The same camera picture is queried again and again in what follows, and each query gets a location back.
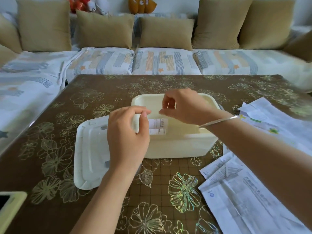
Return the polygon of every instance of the smartphone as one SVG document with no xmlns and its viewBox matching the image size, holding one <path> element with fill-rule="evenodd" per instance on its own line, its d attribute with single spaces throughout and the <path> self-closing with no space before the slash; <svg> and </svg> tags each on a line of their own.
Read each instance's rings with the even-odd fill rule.
<svg viewBox="0 0 312 234">
<path fill-rule="evenodd" d="M 26 197 L 23 191 L 0 192 L 0 234 L 4 234 Z"/>
</svg>

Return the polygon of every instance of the sofa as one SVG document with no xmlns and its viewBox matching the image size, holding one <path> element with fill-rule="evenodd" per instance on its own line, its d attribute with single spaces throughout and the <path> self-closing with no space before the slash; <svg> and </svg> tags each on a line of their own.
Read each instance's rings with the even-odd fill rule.
<svg viewBox="0 0 312 234">
<path fill-rule="evenodd" d="M 0 154 L 54 98 L 79 74 L 198 75 L 280 74 L 300 89 L 312 91 L 312 63 L 278 50 L 178 49 L 139 47 L 139 18 L 196 19 L 189 14 L 136 14 L 132 30 L 133 49 L 77 45 L 76 18 L 71 19 L 72 49 L 57 52 L 22 51 L 0 64 Z M 292 27 L 290 39 L 310 27 Z M 56 102 L 53 107 L 61 106 Z"/>
</svg>

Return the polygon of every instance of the silver bangle bracelet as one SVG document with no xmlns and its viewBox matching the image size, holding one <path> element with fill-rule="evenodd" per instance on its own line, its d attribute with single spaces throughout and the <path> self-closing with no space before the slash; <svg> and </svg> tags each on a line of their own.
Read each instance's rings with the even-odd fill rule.
<svg viewBox="0 0 312 234">
<path fill-rule="evenodd" d="M 216 123 L 219 123 L 219 122 L 222 122 L 222 121 L 231 120 L 231 119 L 234 119 L 234 118 L 239 118 L 239 116 L 233 116 L 233 117 L 229 117 L 229 118 L 221 118 L 221 119 L 218 119 L 218 120 L 215 120 L 215 121 L 208 122 L 208 123 L 206 123 L 204 125 L 201 125 L 201 126 L 199 126 L 199 128 L 205 128 L 206 126 L 210 126 L 210 125 L 213 125 L 213 124 L 216 124 Z"/>
</svg>

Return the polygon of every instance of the white wall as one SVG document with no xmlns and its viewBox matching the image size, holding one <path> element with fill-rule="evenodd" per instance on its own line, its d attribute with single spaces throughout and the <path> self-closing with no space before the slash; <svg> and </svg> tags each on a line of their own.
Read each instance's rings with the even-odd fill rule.
<svg viewBox="0 0 312 234">
<path fill-rule="evenodd" d="M 128 12 L 128 0 L 108 0 L 111 12 Z M 154 0 L 158 5 L 154 12 L 196 13 L 199 0 Z M 17 12 L 15 0 L 0 0 L 0 11 Z M 297 0 L 294 24 L 312 24 L 312 0 Z"/>
</svg>

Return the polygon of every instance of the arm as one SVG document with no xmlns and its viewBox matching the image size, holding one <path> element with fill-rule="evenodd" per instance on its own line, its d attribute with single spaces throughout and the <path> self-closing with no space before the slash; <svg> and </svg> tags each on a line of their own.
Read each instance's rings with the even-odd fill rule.
<svg viewBox="0 0 312 234">
<path fill-rule="evenodd" d="M 110 168 L 71 234 L 115 233 L 124 197 L 149 145 L 150 113 L 145 107 L 133 106 L 110 114 L 107 130 Z M 134 114 L 141 114 L 138 134 L 130 125 Z"/>
<path fill-rule="evenodd" d="M 208 106 L 203 98 L 190 89 L 167 92 L 160 113 L 197 125 L 232 116 Z M 239 119 L 213 124 L 207 129 L 312 229 L 312 157 Z"/>
</svg>

